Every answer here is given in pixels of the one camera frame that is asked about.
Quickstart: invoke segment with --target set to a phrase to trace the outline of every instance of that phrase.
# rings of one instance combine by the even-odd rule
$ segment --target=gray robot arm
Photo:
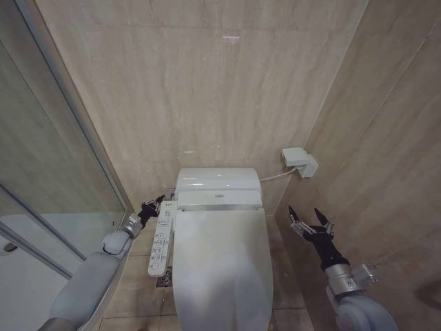
[[[50,317],[39,331],[75,331],[89,321],[112,282],[121,259],[147,220],[158,216],[164,198],[161,196],[143,203],[139,214],[130,215],[119,230],[105,236],[101,251],[89,255],[58,293],[50,308]]]
[[[315,209],[322,226],[310,226],[299,220],[289,206],[291,227],[302,238],[313,243],[326,274],[326,293],[336,313],[340,331],[398,331],[393,317],[377,301],[364,295],[366,286],[378,281],[375,266],[363,264],[352,269],[332,243],[333,225]]]

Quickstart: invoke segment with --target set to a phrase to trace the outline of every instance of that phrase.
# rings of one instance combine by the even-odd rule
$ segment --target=toilet seat
[[[182,331],[266,331],[273,279],[262,208],[178,210],[173,293]]]

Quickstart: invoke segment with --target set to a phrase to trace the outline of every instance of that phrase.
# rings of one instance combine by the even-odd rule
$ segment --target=bidet control panel
[[[173,220],[177,207],[177,201],[163,201],[161,203],[148,267],[148,274],[151,277],[162,277],[165,274],[170,253]]]

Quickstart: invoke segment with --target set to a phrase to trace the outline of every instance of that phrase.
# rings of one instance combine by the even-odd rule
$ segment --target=white toilet
[[[173,293],[182,331],[267,331],[273,274],[253,168],[186,168],[175,190]]]

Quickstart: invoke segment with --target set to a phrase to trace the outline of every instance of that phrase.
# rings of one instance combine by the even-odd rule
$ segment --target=glass shower door
[[[36,330],[126,207],[13,0],[0,1],[0,330]]]

